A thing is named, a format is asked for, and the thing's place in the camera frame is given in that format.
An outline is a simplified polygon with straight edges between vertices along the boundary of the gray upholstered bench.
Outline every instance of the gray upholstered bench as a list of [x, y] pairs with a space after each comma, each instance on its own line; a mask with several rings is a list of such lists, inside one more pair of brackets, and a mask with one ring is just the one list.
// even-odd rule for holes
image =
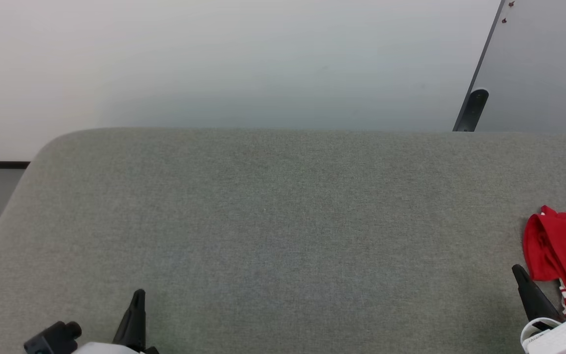
[[520, 352], [542, 204], [566, 211], [566, 137], [65, 135], [0, 219], [0, 353], [58, 320], [110, 341], [139, 287], [162, 354]]

